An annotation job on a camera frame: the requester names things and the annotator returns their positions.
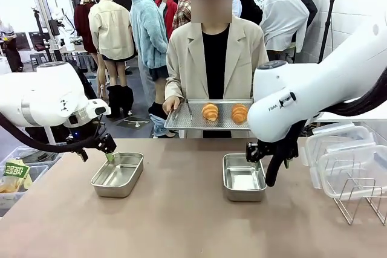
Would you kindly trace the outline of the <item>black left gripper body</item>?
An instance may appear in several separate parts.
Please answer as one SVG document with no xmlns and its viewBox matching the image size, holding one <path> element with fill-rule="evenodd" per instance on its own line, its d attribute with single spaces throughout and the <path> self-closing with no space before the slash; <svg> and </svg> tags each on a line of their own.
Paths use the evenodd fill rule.
<svg viewBox="0 0 387 258">
<path fill-rule="evenodd" d="M 117 145 L 111 134 L 103 132 L 98 136 L 89 137 L 85 140 L 69 144 L 68 147 L 69 152 L 76 154 L 78 154 L 80 149 L 97 149 L 105 153 L 108 150 L 114 152 Z"/>
</svg>

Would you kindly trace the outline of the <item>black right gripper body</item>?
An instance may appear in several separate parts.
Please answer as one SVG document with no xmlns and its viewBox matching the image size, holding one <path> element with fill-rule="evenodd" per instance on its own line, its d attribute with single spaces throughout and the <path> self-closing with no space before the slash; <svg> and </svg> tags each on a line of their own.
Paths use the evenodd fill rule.
<svg viewBox="0 0 387 258">
<path fill-rule="evenodd" d="M 297 143 L 288 143 L 285 141 L 267 143 L 261 140 L 246 144 L 246 160 L 248 162 L 257 163 L 265 156 L 272 156 L 274 160 L 282 163 L 298 157 L 298 145 Z"/>
</svg>

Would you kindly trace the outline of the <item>person's right hand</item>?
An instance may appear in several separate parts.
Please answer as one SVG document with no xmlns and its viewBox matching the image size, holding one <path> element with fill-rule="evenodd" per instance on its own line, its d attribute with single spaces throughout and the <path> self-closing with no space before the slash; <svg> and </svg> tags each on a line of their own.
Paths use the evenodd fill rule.
<svg viewBox="0 0 387 258">
<path fill-rule="evenodd" d="M 181 103 L 182 98 L 178 96 L 169 96 L 166 97 L 166 100 L 163 103 L 163 110 L 166 115 L 169 115 L 172 111 L 176 110 L 180 103 Z"/>
</svg>

